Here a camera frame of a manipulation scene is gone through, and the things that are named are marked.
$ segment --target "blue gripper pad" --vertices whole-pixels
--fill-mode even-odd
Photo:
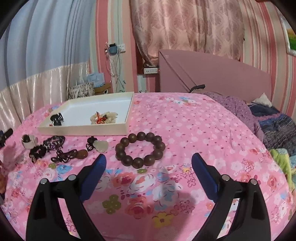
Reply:
[[[219,172],[215,167],[209,166],[202,159],[199,153],[195,153],[191,159],[192,168],[200,181],[208,199],[213,200],[214,203],[218,200]]]
[[[103,173],[106,170],[106,157],[104,155],[99,155],[92,165],[92,169],[85,178],[81,185],[80,201],[83,203],[85,200],[90,199],[92,193],[94,192],[99,180],[101,179]]]

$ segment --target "patterned bag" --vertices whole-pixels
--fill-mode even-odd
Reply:
[[[84,83],[68,89],[68,100],[94,95],[94,83]]]

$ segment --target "tray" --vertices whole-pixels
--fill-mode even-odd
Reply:
[[[61,136],[121,136],[129,131],[128,121],[133,107],[134,92],[113,93],[66,101],[52,111],[38,127],[41,134]],[[116,123],[92,125],[90,117],[96,112],[116,112]],[[50,126],[50,117],[61,113],[61,126]]]

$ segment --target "metal pin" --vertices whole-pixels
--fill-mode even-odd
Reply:
[[[230,180],[230,176],[224,174],[224,175],[222,175],[222,179],[223,179],[224,181],[229,181],[229,180]]]
[[[47,183],[47,179],[46,179],[46,178],[41,179],[40,183],[41,183],[41,184],[45,184],[45,183]]]
[[[76,179],[76,175],[72,174],[68,177],[68,180],[74,181]]]
[[[253,185],[257,185],[257,180],[256,179],[251,179],[251,183],[253,184]]]

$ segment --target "patterned pink curtain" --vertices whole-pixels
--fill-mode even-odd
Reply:
[[[244,41],[237,0],[131,0],[134,36],[148,65],[159,49],[212,53],[239,60]]]

